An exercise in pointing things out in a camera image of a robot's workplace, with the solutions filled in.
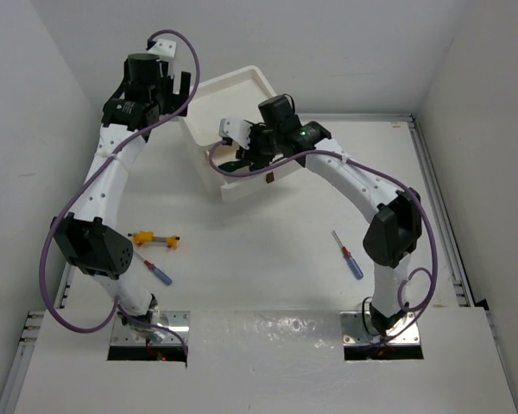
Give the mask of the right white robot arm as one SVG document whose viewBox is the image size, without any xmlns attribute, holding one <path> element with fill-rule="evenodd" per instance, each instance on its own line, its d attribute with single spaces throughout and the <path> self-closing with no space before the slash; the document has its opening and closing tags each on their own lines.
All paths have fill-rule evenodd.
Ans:
<svg viewBox="0 0 518 414">
<path fill-rule="evenodd" d="M 352 166 L 332 133 L 318 122 L 301 122 L 287 97 L 267 99 L 258 109 L 261 122 L 224 120 L 220 135 L 238 144 L 237 159 L 250 170 L 271 165 L 279 155 L 293 158 L 358 208 L 369 225 L 363 249 L 374 263 L 371 323 L 380 335 L 387 335 L 406 314 L 407 300 L 399 297 L 398 289 L 422 234 L 415 191 L 403 191 L 387 179 Z"/>
</svg>

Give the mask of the long green screwdriver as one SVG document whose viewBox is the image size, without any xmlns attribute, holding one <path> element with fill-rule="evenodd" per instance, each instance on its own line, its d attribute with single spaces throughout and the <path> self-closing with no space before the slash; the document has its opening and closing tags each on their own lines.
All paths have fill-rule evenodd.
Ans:
<svg viewBox="0 0 518 414">
<path fill-rule="evenodd" d="M 218 168 L 223 172 L 234 173 L 238 170 L 241 170 L 244 168 L 249 168 L 250 166 L 251 166 L 251 163 L 249 161 L 233 160 L 233 161 L 228 161 L 223 164 L 220 164 L 218 166 Z"/>
</svg>

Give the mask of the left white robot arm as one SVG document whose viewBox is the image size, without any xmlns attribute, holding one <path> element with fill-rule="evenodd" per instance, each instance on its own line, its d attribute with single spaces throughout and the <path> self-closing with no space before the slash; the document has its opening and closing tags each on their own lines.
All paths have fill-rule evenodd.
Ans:
<svg viewBox="0 0 518 414">
<path fill-rule="evenodd" d="M 167 58 L 133 53 L 123 63 L 123 79 L 104 104 L 98 146 L 83 190 L 57 222 L 54 240 L 69 265 L 100 284 L 114 301 L 114 314 L 146 325 L 155 296 L 130 275 L 132 242 L 116 230 L 117 213 L 130 169 L 148 142 L 150 126 L 162 116 L 185 115 L 189 72 L 180 91 L 168 74 Z"/>
</svg>

